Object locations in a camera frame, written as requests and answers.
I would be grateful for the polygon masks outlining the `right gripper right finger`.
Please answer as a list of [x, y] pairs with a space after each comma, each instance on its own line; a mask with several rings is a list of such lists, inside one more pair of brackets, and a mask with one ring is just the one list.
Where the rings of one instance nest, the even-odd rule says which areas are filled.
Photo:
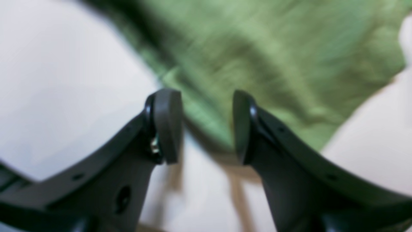
[[235, 147], [262, 180], [278, 232], [406, 232], [411, 197], [330, 162], [245, 91], [233, 95]]

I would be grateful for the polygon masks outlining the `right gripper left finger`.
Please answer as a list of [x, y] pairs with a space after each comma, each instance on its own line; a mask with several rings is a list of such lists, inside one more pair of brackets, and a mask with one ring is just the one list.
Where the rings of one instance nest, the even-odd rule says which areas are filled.
[[41, 182], [1, 168], [2, 232], [135, 232], [151, 174], [178, 162], [180, 91], [161, 89], [84, 160]]

